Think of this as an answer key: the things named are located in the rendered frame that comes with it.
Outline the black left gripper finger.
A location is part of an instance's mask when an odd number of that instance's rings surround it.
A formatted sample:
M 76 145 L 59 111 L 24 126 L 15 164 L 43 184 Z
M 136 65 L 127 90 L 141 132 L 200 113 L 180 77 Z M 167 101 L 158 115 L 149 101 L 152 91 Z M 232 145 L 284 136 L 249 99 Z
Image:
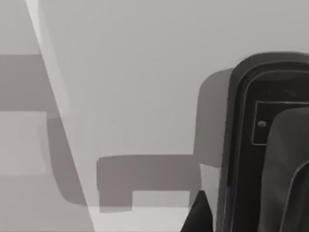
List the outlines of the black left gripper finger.
M 213 216 L 205 191 L 197 193 L 180 232 L 214 232 Z

